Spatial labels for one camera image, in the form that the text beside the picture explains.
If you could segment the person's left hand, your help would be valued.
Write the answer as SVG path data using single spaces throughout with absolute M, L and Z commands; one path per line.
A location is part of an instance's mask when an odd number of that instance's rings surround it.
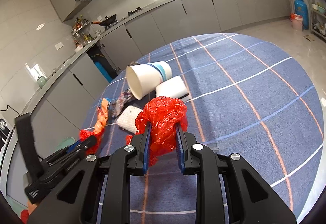
M 20 213 L 20 219 L 22 220 L 22 222 L 24 224 L 27 224 L 28 218 L 29 216 L 33 213 L 33 211 L 37 208 L 38 204 L 32 204 L 29 200 L 28 200 L 28 208 L 24 209 L 21 213 Z

